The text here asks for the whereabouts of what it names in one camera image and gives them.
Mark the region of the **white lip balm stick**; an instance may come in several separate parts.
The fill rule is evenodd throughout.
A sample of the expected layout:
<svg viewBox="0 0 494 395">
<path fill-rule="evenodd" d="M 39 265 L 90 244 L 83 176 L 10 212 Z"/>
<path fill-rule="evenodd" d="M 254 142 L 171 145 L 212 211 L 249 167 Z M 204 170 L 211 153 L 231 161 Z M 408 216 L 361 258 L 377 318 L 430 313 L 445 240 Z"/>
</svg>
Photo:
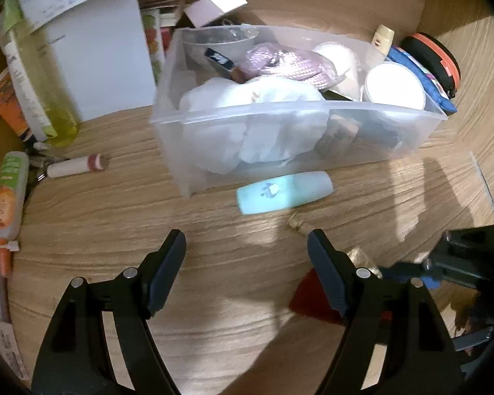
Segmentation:
<svg viewBox="0 0 494 395">
<path fill-rule="evenodd" d="M 106 170 L 109 158 L 103 154 L 91 154 L 81 158 L 51 164 L 46 169 L 46 176 L 59 178 L 64 176 L 75 176 L 88 172 Z"/>
</svg>

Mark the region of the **metal nail clippers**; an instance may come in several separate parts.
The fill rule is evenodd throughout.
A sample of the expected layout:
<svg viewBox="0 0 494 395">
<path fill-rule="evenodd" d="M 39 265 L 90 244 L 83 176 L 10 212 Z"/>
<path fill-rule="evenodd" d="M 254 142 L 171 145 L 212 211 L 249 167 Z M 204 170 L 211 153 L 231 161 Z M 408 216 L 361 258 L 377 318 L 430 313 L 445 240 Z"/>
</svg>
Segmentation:
<svg viewBox="0 0 494 395">
<path fill-rule="evenodd" d="M 54 163 L 66 161 L 67 156 L 57 148 L 42 142 L 35 142 L 27 151 L 29 170 L 26 192 L 30 193 L 47 176 L 47 167 Z"/>
</svg>

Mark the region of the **small white pink box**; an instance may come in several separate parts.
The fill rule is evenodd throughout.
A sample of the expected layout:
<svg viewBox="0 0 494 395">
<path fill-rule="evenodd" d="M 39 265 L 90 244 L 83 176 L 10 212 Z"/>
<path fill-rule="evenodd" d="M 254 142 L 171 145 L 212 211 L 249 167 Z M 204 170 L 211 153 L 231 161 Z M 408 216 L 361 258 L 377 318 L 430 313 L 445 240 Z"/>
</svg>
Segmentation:
<svg viewBox="0 0 494 395">
<path fill-rule="evenodd" d="M 247 4 L 247 0 L 198 0 L 187 5 L 183 12 L 192 25 L 199 29 Z"/>
</svg>

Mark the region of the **yellow-green spray bottle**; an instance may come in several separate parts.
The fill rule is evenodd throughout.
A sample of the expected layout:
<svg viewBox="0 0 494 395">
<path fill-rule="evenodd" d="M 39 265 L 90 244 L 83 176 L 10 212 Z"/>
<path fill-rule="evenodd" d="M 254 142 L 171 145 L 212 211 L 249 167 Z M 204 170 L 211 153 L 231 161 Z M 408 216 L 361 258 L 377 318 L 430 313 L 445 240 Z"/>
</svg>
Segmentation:
<svg viewBox="0 0 494 395">
<path fill-rule="evenodd" d="M 39 141 L 66 147 L 78 133 L 76 111 L 60 73 L 43 59 L 39 45 L 19 0 L 5 0 L 0 12 L 0 47 L 21 111 Z"/>
</svg>

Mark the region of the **cream sunscreen bottle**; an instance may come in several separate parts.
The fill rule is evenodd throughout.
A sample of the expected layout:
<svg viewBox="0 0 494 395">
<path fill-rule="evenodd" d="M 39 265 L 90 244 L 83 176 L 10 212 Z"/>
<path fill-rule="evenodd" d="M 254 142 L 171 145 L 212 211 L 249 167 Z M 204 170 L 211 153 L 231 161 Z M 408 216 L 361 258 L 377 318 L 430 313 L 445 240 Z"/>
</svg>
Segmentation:
<svg viewBox="0 0 494 395">
<path fill-rule="evenodd" d="M 366 66 L 371 69 L 379 63 L 383 63 L 392 47 L 394 41 L 394 31 L 387 26 L 380 24 L 371 39 L 370 47 L 366 52 Z"/>
</svg>

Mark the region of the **blue patterned zip pouch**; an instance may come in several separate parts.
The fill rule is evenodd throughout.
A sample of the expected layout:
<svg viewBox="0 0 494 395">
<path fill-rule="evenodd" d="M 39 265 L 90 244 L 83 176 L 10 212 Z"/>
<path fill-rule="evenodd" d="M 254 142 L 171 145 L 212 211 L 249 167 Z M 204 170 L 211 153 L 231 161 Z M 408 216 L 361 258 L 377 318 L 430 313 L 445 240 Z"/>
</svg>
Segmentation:
<svg viewBox="0 0 494 395">
<path fill-rule="evenodd" d="M 447 115 L 453 115 L 457 112 L 454 103 L 444 95 L 444 90 L 435 75 L 421 65 L 413 56 L 401 48 L 393 46 L 388 52 L 388 58 L 395 63 L 405 66 L 414 73 L 425 92 L 443 112 Z"/>
</svg>

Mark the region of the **black blue staples box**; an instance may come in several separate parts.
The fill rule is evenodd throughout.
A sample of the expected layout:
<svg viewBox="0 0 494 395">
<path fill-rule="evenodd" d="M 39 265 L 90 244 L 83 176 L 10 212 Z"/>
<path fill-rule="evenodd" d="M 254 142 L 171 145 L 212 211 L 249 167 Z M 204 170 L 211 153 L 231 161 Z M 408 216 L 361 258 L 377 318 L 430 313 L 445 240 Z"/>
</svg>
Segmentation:
<svg viewBox="0 0 494 395">
<path fill-rule="evenodd" d="M 235 68 L 235 63 L 230 58 L 210 47 L 205 50 L 204 57 L 215 69 L 230 73 Z"/>
</svg>

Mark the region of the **white drawstring cloth pouch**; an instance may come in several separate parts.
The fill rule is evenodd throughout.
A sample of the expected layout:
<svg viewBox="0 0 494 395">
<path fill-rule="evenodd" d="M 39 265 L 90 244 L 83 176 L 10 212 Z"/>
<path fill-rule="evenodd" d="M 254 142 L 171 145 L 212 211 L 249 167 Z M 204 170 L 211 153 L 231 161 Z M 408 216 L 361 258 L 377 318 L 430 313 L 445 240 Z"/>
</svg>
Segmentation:
<svg viewBox="0 0 494 395">
<path fill-rule="evenodd" d="M 310 152 L 326 132 L 329 109 L 315 103 L 324 97 L 314 86 L 298 80 L 264 75 L 238 84 L 213 78 L 185 93 L 179 110 L 200 114 L 216 110 L 218 118 L 183 127 L 183 139 L 197 167 L 227 174 L 241 164 L 289 161 Z M 282 112 L 227 116 L 234 106 L 291 103 Z"/>
</svg>

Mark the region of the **orange pen with tag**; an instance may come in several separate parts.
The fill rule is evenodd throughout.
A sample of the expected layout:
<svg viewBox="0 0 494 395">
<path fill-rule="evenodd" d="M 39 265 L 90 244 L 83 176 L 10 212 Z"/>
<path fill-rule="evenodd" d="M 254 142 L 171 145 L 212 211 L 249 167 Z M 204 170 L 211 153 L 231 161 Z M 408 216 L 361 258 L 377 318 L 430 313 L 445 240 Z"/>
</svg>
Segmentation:
<svg viewBox="0 0 494 395">
<path fill-rule="evenodd" d="M 12 271 L 12 254 L 20 250 L 17 240 L 0 238 L 0 321 L 10 323 L 8 280 Z"/>
</svg>

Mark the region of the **white round lidded tub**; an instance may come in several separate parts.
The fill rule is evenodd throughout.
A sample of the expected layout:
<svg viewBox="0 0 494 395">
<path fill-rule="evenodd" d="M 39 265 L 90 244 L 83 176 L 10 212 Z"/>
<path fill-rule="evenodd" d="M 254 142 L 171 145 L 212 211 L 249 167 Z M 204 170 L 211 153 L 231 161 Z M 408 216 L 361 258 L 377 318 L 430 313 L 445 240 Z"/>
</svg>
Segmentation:
<svg viewBox="0 0 494 395">
<path fill-rule="evenodd" d="M 382 62 L 367 73 L 362 88 L 366 102 L 425 109 L 425 89 L 410 69 L 394 62 Z"/>
</svg>

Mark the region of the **dark green glass bottle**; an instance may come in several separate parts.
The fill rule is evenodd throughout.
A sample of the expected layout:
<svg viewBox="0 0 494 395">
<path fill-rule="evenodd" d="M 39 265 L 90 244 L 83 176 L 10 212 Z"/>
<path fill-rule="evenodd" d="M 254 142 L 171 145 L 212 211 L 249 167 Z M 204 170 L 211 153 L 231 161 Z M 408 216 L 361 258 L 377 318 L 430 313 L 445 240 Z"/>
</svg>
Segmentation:
<svg viewBox="0 0 494 395">
<path fill-rule="evenodd" d="M 323 158 L 383 158 L 402 145 L 402 135 L 376 112 L 357 112 L 354 118 L 332 115 L 315 145 Z"/>
</svg>

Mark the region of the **mint green tube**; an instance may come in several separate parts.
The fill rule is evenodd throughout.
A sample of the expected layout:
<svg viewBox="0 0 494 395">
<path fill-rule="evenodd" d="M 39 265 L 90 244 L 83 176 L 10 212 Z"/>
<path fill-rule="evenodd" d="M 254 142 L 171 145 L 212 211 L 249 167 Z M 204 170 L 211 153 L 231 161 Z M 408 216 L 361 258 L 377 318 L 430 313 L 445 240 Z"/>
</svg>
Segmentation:
<svg viewBox="0 0 494 395">
<path fill-rule="evenodd" d="M 318 201 L 332 195 L 334 190 L 332 180 L 325 171 L 310 171 L 242 186 L 236 190 L 236 199 L 243 215 L 253 215 Z"/>
</svg>

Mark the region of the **clear plastic storage bin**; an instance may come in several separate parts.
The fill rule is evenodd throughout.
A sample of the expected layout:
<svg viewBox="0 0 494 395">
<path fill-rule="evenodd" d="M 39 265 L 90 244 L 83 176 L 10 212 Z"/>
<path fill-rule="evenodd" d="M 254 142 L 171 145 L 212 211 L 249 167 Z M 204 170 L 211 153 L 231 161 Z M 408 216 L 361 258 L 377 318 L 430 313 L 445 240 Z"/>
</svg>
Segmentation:
<svg viewBox="0 0 494 395">
<path fill-rule="evenodd" d="M 183 195 L 400 158 L 451 106 L 370 43 L 267 25 L 174 33 L 151 124 Z"/>
</svg>

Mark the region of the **green orange squeeze tube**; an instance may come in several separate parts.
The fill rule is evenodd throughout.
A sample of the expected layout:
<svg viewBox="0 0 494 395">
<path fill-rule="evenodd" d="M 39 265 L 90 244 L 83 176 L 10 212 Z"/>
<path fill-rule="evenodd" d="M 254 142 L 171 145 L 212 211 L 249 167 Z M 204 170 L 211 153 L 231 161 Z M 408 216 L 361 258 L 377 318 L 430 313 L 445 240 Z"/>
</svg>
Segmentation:
<svg viewBox="0 0 494 395">
<path fill-rule="evenodd" d="M 0 167 L 0 239 L 14 241 L 22 222 L 29 158 L 7 152 Z"/>
</svg>

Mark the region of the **cream candle jar clear lid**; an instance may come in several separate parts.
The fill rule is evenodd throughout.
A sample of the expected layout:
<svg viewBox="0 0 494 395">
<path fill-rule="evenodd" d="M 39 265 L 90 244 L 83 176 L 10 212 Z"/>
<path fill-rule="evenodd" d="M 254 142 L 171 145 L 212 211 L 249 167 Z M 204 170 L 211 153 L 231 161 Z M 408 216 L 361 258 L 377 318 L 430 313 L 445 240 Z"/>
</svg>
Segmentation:
<svg viewBox="0 0 494 395">
<path fill-rule="evenodd" d="M 350 48 L 338 42 L 325 42 L 317 45 L 314 52 L 333 63 L 338 78 L 330 91 L 349 98 L 360 100 L 360 59 Z"/>
</svg>

